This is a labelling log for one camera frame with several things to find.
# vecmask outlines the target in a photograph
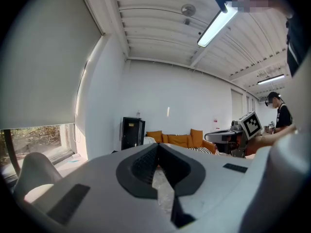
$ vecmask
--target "orange sofa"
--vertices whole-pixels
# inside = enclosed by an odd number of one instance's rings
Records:
[[[203,131],[191,129],[189,135],[162,134],[162,131],[147,132],[147,136],[155,139],[157,143],[170,143],[192,150],[206,148],[212,154],[216,152],[216,145],[203,140]]]

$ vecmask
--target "fluorescent light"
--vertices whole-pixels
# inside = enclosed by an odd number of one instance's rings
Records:
[[[230,4],[227,6],[227,13],[219,12],[209,24],[207,29],[198,40],[198,45],[205,48],[211,40],[219,33],[219,31],[232,19],[237,10],[232,8]]]
[[[266,80],[263,80],[263,81],[259,81],[257,84],[263,84],[263,83],[272,82],[274,80],[279,80],[279,79],[282,79],[284,77],[285,77],[284,74],[281,74],[281,75],[275,76],[273,78],[269,78],[269,79],[266,79]]]

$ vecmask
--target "orange cushion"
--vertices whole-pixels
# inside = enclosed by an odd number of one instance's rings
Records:
[[[203,131],[191,129],[190,134],[192,136],[194,148],[203,147]]]
[[[192,137],[189,134],[187,135],[187,145],[188,145],[188,148],[194,148]]]
[[[167,134],[162,134],[162,140],[163,140],[163,143],[169,142],[169,138],[167,137]]]
[[[162,131],[147,132],[147,136],[155,139],[155,142],[162,142]]]
[[[187,148],[187,136],[186,135],[168,135],[169,143]]]

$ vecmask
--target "black refrigerator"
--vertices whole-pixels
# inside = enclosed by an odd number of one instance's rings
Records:
[[[145,121],[136,117],[123,117],[121,150],[143,145]]]

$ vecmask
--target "white ceiling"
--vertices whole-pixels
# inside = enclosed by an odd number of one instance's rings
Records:
[[[197,40],[220,10],[214,0],[87,2],[100,26],[105,19],[102,11],[110,16],[111,27],[120,36],[129,59],[197,69],[233,82],[258,98],[274,89],[280,91],[290,77],[283,52],[287,49],[286,18],[274,9],[238,13],[204,49],[197,45]],[[181,13],[181,7],[187,3],[196,7],[192,17]],[[186,19],[190,20],[189,25],[184,24]],[[279,74],[288,76],[273,85],[257,85],[258,81]]]

